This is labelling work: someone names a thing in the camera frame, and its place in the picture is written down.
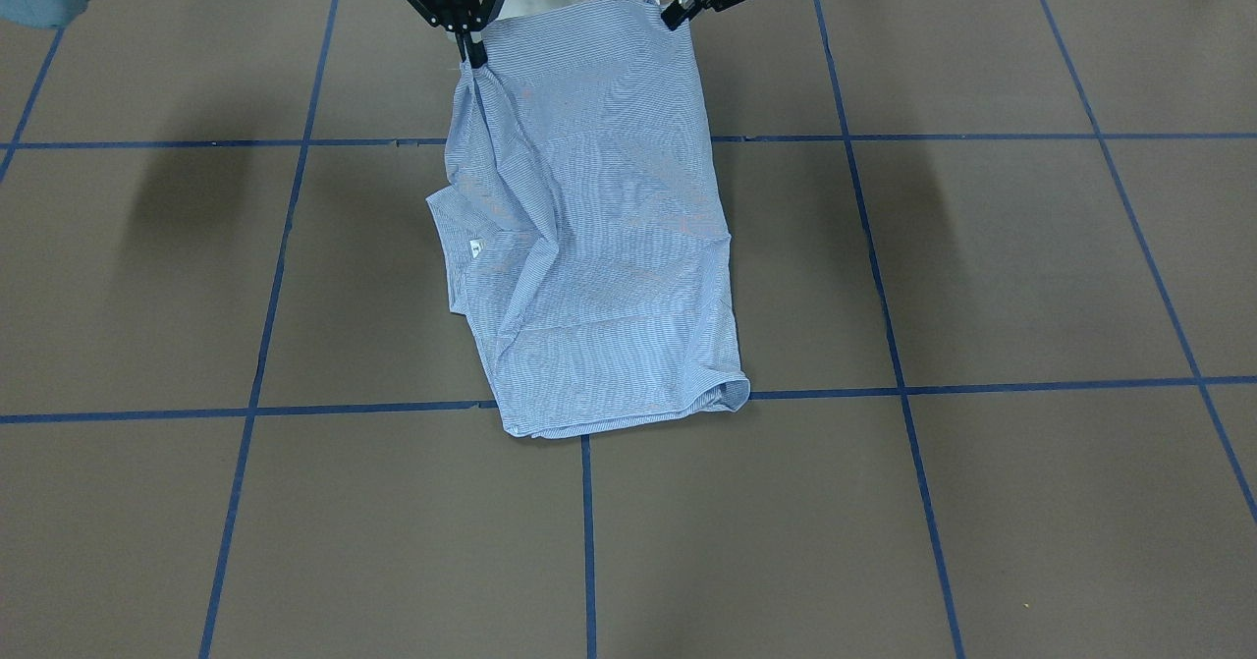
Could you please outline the light blue striped shirt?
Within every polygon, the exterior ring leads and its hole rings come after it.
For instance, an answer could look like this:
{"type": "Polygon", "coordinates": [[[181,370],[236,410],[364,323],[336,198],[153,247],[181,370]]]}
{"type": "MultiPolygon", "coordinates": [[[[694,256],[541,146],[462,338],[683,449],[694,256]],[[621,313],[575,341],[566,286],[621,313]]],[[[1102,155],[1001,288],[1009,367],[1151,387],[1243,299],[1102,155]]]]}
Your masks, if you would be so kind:
{"type": "Polygon", "coordinates": [[[732,234],[688,26],[652,0],[494,21],[427,197],[504,431],[737,413],[732,234]]]}

